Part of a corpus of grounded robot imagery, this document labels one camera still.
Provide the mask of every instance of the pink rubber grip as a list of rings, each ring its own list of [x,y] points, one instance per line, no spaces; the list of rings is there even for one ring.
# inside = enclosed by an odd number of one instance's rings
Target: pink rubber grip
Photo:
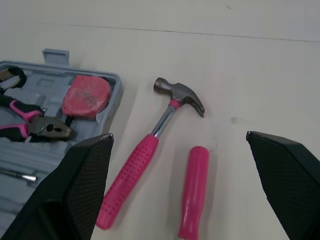
[[[198,240],[198,226],[204,208],[209,151],[202,146],[190,150],[184,181],[182,221],[179,238]]]
[[[105,230],[113,225],[121,206],[150,163],[158,143],[158,138],[148,134],[135,147],[104,196],[95,223],[99,228]]]

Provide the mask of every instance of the metal shaft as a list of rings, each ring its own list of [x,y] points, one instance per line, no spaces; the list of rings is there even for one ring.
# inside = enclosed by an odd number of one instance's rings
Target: metal shaft
[[[155,136],[157,139],[160,138],[161,134],[163,133],[165,127],[169,123],[175,111],[176,109],[173,106],[167,107],[162,117],[160,118],[160,120],[158,121],[158,123],[155,125],[154,129],[151,132],[153,136]]]
[[[16,178],[16,179],[21,179],[26,182],[35,182],[37,180],[36,176],[24,174],[24,173],[21,173],[18,171],[13,171],[13,170],[5,169],[5,168],[0,168],[0,174],[4,174],[7,176]]]

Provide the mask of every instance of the gray plastic tool case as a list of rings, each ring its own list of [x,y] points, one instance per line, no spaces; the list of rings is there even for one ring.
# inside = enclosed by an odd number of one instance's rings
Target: gray plastic tool case
[[[45,64],[0,62],[0,70],[19,67],[27,77],[22,88],[8,89],[5,95],[25,104],[38,105],[45,110],[46,116],[64,121],[66,116],[61,111],[62,102],[76,75],[105,78],[111,86],[112,94],[107,107],[95,120],[76,119],[72,122],[71,128],[76,132],[72,140],[29,142],[27,139],[25,142],[11,142],[7,138],[0,138],[0,167],[38,177],[37,183],[26,183],[0,174],[0,238],[37,185],[59,165],[68,149],[82,140],[101,135],[104,129],[109,129],[123,95],[118,75],[70,67],[68,51],[45,49],[42,52]],[[9,109],[0,108],[0,126],[18,123],[24,123],[24,120]]]

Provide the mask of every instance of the screwdriver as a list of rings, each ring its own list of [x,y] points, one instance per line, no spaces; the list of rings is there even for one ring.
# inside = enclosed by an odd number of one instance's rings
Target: screwdriver
[[[184,181],[179,238],[199,238],[198,227],[206,196],[208,165],[209,151],[203,146],[193,147],[189,153]]]
[[[7,175],[16,179],[21,179],[26,181],[27,183],[33,183],[37,180],[36,176],[33,175],[28,175],[22,172],[18,172],[18,171],[13,171],[13,170],[9,170],[9,169],[5,169],[0,167],[0,174],[3,175]]]

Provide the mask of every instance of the white table surface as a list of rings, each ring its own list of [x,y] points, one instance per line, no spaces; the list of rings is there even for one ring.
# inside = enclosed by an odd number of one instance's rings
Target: white table surface
[[[117,73],[124,95],[110,132],[108,188],[169,98],[157,77],[192,88],[112,229],[93,240],[174,240],[189,150],[211,152],[201,240],[287,240],[262,189],[247,131],[283,136],[320,158],[320,3],[316,0],[4,0],[0,58]]]

